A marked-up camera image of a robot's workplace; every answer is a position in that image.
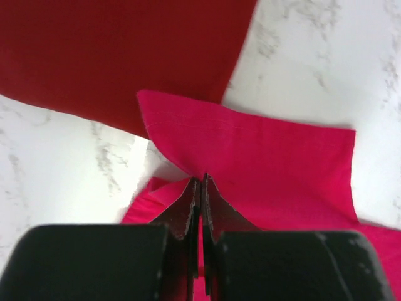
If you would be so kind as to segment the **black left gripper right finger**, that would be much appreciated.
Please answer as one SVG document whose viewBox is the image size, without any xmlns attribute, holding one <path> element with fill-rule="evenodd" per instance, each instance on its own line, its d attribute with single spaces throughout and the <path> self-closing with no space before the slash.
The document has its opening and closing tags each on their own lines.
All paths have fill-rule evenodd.
<svg viewBox="0 0 401 301">
<path fill-rule="evenodd" d="M 262 231 L 202 180 L 204 291 L 211 300 L 395 300 L 357 231 Z"/>
</svg>

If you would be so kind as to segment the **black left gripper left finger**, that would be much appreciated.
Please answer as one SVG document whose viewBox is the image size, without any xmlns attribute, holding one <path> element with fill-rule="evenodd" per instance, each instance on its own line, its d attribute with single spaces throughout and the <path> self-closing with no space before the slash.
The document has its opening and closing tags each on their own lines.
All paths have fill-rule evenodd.
<svg viewBox="0 0 401 301">
<path fill-rule="evenodd" d="M 1 276 L 2 300 L 192 300 L 201 184 L 147 224 L 30 229 Z"/>
</svg>

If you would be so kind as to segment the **magenta t-shirt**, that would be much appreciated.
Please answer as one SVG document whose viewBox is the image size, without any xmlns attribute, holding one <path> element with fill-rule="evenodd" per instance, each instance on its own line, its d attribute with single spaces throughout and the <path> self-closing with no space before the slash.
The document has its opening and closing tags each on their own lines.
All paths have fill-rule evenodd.
<svg viewBox="0 0 401 301">
<path fill-rule="evenodd" d="M 361 223 L 351 192 L 355 131 L 248 115 L 191 98 L 142 90 L 137 94 L 148 136 L 187 179 L 151 178 L 123 223 L 154 220 L 200 182 L 198 276 L 192 300 L 204 291 L 202 180 L 262 231 L 357 231 L 378 253 L 395 300 L 400 299 L 400 232 Z"/>
</svg>

